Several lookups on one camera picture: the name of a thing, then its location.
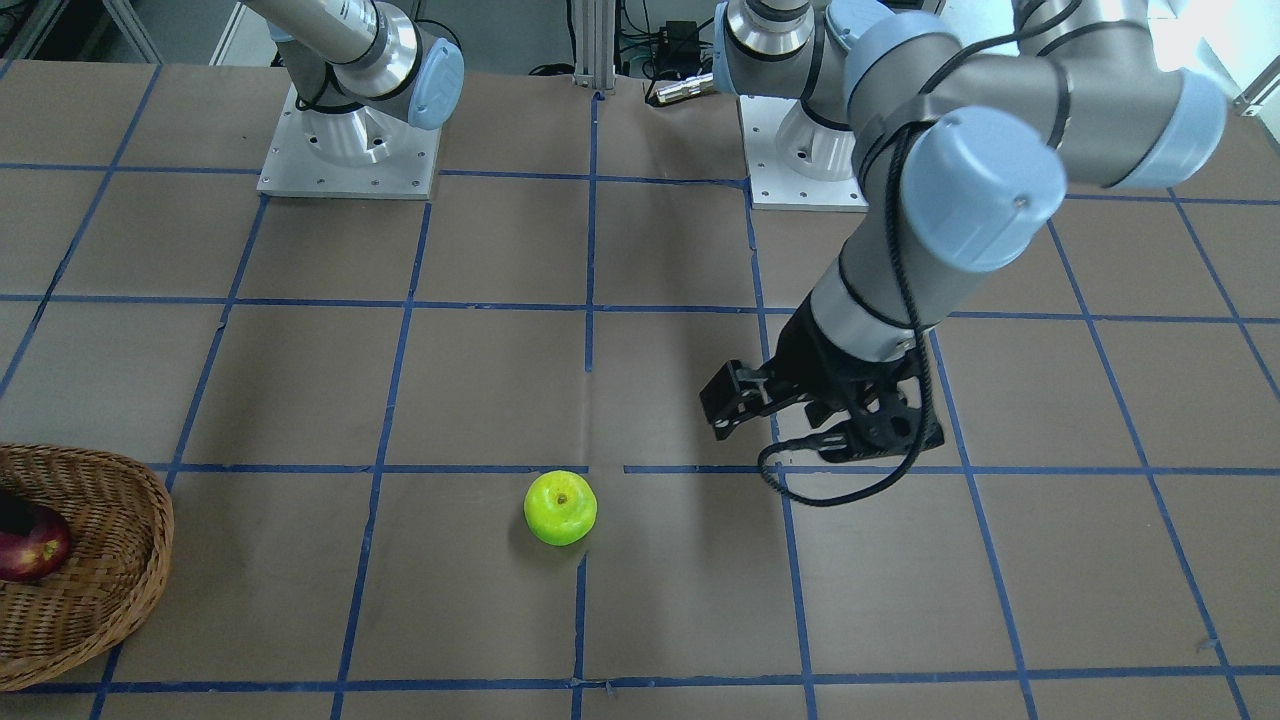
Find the black device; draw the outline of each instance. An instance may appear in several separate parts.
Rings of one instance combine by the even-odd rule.
[[[657,77],[685,79],[703,72],[703,49],[698,23],[668,20],[658,29]]]

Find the red apple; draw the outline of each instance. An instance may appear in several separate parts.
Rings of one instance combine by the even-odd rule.
[[[60,568],[70,551],[70,528],[61,515],[0,489],[0,580],[38,580]]]

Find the apple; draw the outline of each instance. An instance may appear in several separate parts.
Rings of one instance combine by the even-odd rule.
[[[60,568],[70,551],[72,533],[61,515],[0,489],[0,580],[38,580]]]
[[[595,493],[582,475],[552,470],[529,486],[525,521],[547,544],[575,543],[595,525]]]

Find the basket rim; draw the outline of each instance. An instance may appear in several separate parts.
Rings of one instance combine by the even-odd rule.
[[[148,505],[154,520],[151,528],[151,556],[147,557],[140,582],[129,589],[124,601],[108,615],[91,635],[67,650],[45,656],[35,666],[32,666],[33,659],[31,657],[0,660],[0,692],[10,692],[55,678],[96,657],[132,634],[146,620],[169,582],[174,512],[173,498],[155,471],[145,464],[124,455],[56,445],[0,442],[0,457],[3,456],[69,459],[125,470],[127,474],[140,482],[143,492],[151,496],[152,502]]]

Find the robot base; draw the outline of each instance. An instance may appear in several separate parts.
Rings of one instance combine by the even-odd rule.
[[[362,160],[335,163],[311,146],[312,128],[294,108],[291,87],[275,126],[257,190],[276,197],[362,197],[430,200],[440,131],[422,131],[375,110],[369,120],[385,127]]]
[[[778,129],[796,102],[758,95],[739,97],[751,205],[765,210],[865,213],[867,197],[856,179],[814,179],[794,170],[778,154]]]

